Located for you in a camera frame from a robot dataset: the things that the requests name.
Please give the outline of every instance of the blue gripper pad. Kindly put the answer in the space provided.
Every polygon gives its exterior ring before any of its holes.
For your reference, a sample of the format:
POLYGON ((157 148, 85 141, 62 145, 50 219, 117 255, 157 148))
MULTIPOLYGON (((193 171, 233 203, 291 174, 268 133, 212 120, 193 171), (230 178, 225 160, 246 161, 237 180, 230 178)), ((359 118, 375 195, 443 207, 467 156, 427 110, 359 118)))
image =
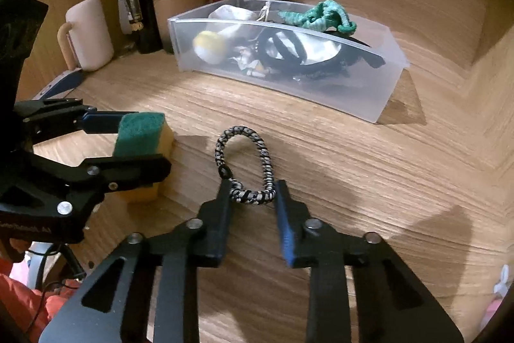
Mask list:
POLYGON ((282 244, 282 256, 289 267, 300 267, 297 247, 303 237, 303 224, 310 218, 304 203, 293 201, 284 180, 276 183, 275 212, 282 244))

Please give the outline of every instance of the tennis ball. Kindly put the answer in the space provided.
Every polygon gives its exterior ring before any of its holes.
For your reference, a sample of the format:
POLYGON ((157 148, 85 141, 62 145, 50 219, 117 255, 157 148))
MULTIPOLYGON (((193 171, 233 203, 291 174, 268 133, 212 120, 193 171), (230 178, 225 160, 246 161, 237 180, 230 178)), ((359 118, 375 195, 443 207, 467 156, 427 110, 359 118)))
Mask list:
POLYGON ((210 65, 219 65, 227 57, 227 41, 213 31, 202 31, 193 39, 194 52, 210 65))

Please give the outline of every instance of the wooden table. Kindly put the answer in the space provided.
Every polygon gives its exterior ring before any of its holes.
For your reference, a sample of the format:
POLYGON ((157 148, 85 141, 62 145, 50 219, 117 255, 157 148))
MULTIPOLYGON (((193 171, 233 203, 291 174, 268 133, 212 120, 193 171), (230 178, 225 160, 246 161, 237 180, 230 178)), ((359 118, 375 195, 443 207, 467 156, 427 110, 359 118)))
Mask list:
MULTIPOLYGON (((133 231, 151 237, 192 217, 217 192, 217 137, 247 125, 265 139, 295 199, 341 232, 379 232, 474 337, 505 260, 503 195, 475 166, 476 135, 445 95, 406 70, 379 123, 370 124, 267 89, 179 73, 164 52, 115 60, 73 96, 99 109, 165 113, 176 138, 172 173, 156 202, 127 206, 109 196, 73 250, 84 266, 97 264, 133 231)), ((114 141, 77 132, 36 152, 73 166, 109 156, 114 141)), ((226 151, 236 177, 259 187, 254 145, 237 138, 226 151)), ((201 340, 303 341, 308 272, 286 268, 273 210, 238 207, 228 247, 223 266, 199 276, 201 340)))

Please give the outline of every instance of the mug handle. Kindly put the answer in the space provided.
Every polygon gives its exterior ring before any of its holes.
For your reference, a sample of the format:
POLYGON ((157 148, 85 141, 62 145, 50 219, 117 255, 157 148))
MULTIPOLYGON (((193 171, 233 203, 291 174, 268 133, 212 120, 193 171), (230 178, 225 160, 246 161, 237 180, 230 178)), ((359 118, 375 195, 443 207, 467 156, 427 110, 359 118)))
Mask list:
POLYGON ((64 61, 66 62, 66 66, 68 66, 69 70, 74 70, 79 65, 76 62, 75 54, 71 49, 71 40, 68 38, 68 33, 72 28, 72 23, 64 23, 57 31, 57 42, 59 43, 59 47, 61 47, 64 61))

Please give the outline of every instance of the cylindrical container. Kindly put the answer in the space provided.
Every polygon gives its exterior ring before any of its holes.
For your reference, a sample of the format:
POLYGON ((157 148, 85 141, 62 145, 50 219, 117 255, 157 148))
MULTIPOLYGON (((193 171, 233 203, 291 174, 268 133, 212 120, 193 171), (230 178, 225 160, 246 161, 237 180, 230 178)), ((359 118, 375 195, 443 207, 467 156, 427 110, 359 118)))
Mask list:
POLYGON ((70 70, 97 70, 114 55, 100 0, 85 0, 68 9, 57 40, 70 70))
POLYGON ((173 53, 168 28, 168 18, 204 6, 205 4, 206 0, 154 0, 155 17, 157 18, 159 34, 163 41, 163 48, 168 53, 173 53))

